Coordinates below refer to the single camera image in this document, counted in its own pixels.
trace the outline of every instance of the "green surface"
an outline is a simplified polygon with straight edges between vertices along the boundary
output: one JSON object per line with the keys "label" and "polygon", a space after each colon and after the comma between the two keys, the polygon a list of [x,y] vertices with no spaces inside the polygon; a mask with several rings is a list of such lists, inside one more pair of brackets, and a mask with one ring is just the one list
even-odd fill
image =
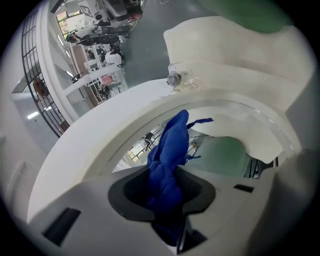
{"label": "green surface", "polygon": [[241,141],[232,137],[206,138],[185,166],[230,177],[243,177],[250,157]]}
{"label": "green surface", "polygon": [[289,16],[271,0],[198,0],[215,12],[244,28],[260,33],[274,33],[292,25]]}

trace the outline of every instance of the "metal rack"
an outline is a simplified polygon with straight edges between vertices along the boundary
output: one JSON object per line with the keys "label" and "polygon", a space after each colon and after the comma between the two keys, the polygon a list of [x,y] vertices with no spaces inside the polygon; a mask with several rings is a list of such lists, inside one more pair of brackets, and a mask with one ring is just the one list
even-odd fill
{"label": "metal rack", "polygon": [[[23,71],[27,86],[30,90],[39,114],[43,117],[54,134],[60,137],[70,125],[60,113],[55,102],[53,101],[39,65],[36,44],[37,14],[38,10],[35,9],[25,18],[23,22],[21,40]],[[35,81],[40,84],[40,88],[39,86],[36,88],[34,84]]]}

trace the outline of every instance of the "small black vent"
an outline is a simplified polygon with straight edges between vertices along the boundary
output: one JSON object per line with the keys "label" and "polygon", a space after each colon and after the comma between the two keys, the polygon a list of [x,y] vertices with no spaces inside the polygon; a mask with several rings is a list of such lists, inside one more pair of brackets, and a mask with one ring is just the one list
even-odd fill
{"label": "small black vent", "polygon": [[66,208],[42,234],[57,246],[60,246],[81,211]]}
{"label": "small black vent", "polygon": [[248,193],[252,193],[252,191],[254,191],[254,187],[241,185],[241,184],[235,185],[234,188],[237,190],[242,190],[242,191],[248,192]]}

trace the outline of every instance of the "green panel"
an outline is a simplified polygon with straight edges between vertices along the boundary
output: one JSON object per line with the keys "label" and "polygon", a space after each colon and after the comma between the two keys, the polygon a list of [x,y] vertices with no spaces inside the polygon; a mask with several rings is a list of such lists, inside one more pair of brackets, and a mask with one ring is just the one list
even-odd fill
{"label": "green panel", "polygon": [[243,177],[250,157],[241,141],[232,137],[208,137],[186,166],[230,177]]}

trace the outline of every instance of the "person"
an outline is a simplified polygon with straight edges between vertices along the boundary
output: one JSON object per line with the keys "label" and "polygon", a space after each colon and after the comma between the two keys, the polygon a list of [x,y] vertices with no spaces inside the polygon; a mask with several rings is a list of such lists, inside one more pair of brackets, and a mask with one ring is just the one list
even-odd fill
{"label": "person", "polygon": [[103,35],[116,35],[119,37],[126,37],[129,32],[128,25],[120,27],[105,26],[99,22],[83,26],[77,32],[72,32],[66,36],[66,41],[69,43],[83,44],[82,41],[90,38],[99,38]]}
{"label": "person", "polygon": [[117,66],[122,64],[122,58],[118,53],[116,53],[115,49],[109,51],[104,56],[104,59],[105,59],[105,62],[110,64],[115,64]]}

